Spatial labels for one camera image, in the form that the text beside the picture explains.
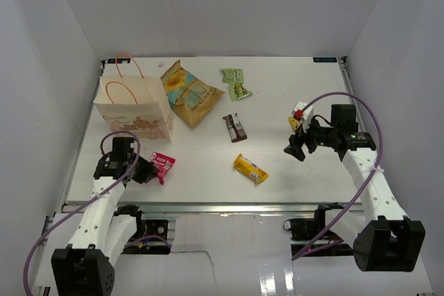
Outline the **red candy pouch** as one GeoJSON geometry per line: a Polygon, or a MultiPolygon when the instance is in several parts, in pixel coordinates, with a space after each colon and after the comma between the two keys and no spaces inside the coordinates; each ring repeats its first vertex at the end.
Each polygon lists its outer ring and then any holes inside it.
{"type": "Polygon", "coordinates": [[[173,168],[176,159],[162,153],[152,152],[151,162],[153,162],[157,168],[157,178],[159,183],[164,185],[164,179],[167,173],[173,168]]]}

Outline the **yellow m&m's packet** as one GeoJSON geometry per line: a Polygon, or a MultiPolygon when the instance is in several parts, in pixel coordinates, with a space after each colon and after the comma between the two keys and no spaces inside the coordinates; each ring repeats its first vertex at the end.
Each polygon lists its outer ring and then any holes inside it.
{"type": "Polygon", "coordinates": [[[288,118],[289,124],[294,132],[303,124],[303,120],[295,119],[293,116],[288,118]]]}

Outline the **yellow snack bar packet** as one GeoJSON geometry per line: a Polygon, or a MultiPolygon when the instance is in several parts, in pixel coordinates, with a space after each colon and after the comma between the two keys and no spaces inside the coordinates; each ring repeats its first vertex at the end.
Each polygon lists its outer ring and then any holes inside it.
{"type": "Polygon", "coordinates": [[[252,180],[255,184],[261,184],[268,178],[268,173],[263,171],[256,164],[239,154],[234,161],[234,169],[252,180]]]}

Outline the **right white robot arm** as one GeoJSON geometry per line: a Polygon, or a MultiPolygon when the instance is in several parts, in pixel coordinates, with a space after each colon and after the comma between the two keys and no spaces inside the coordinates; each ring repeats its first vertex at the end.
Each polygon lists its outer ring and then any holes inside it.
{"type": "Polygon", "coordinates": [[[354,217],[349,206],[321,204],[314,214],[316,239],[327,240],[336,234],[352,248],[355,263],[363,272],[411,272],[425,228],[398,204],[383,170],[376,165],[375,142],[369,133],[359,131],[356,115],[354,105],[336,104],[327,126],[321,126],[312,107],[299,102],[292,112],[296,131],[284,151],[303,161],[303,148],[309,153],[318,147],[333,149],[357,189],[366,220],[354,217]]]}

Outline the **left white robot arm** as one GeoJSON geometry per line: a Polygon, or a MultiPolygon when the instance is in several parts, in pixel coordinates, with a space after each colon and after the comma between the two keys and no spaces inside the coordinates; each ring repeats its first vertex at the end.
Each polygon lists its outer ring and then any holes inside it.
{"type": "Polygon", "coordinates": [[[54,250],[51,267],[59,295],[111,295],[114,266],[126,244],[146,233],[142,209],[118,202],[128,182],[147,183],[157,175],[154,163],[137,156],[132,137],[115,137],[112,149],[93,174],[93,202],[66,247],[54,250]]]}

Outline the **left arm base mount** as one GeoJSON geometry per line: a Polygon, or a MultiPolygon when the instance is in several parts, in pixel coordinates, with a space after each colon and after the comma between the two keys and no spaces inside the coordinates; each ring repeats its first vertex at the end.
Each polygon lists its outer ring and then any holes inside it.
{"type": "Polygon", "coordinates": [[[169,254],[171,243],[168,241],[169,221],[149,219],[142,208],[129,204],[118,207],[114,216],[128,215],[136,219],[136,232],[128,240],[122,254],[169,254]]]}

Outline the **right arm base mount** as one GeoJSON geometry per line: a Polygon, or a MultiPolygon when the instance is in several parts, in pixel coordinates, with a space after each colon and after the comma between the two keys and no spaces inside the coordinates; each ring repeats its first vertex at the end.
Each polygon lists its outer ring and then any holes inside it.
{"type": "MultiPolygon", "coordinates": [[[[311,218],[292,218],[284,221],[282,228],[291,234],[291,255],[295,256],[317,233],[325,226],[325,211],[336,209],[340,210],[343,206],[338,203],[320,204],[311,218]]],[[[329,247],[313,254],[316,256],[352,256],[352,248],[346,243],[329,247]]]]}

